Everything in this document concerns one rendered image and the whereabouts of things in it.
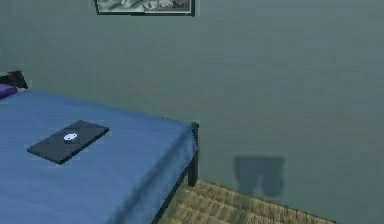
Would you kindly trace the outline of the black closed laptop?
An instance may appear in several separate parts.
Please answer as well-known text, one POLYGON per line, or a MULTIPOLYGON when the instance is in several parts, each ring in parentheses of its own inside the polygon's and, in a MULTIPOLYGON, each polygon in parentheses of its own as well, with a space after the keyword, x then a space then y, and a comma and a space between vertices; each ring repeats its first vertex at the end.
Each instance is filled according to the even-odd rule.
POLYGON ((109 131, 108 127, 78 120, 46 139, 30 146, 27 152, 62 165, 109 131))

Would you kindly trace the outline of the black framed wall picture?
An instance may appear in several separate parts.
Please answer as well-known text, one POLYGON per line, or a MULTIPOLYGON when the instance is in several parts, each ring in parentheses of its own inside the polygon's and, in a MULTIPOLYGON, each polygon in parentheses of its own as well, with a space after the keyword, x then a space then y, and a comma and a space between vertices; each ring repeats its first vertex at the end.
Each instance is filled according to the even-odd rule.
POLYGON ((93 0, 98 15, 194 16, 195 0, 93 0))

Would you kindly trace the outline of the blue bed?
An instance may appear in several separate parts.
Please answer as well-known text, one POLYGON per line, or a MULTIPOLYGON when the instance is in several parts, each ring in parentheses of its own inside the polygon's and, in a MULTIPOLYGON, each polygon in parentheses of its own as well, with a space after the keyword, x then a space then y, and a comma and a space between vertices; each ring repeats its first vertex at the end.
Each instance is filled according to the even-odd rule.
POLYGON ((152 224, 181 180, 195 184, 198 124, 31 89, 0 99, 0 224, 152 224), (26 151, 84 120, 109 128, 62 165, 26 151))

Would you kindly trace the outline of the purple pillow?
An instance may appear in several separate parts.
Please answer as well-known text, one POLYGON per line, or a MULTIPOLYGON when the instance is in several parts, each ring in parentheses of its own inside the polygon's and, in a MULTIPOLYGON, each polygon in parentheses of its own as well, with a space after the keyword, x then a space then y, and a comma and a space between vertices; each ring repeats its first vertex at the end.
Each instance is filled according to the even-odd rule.
POLYGON ((16 94, 18 89, 15 86, 0 84, 0 99, 16 94))

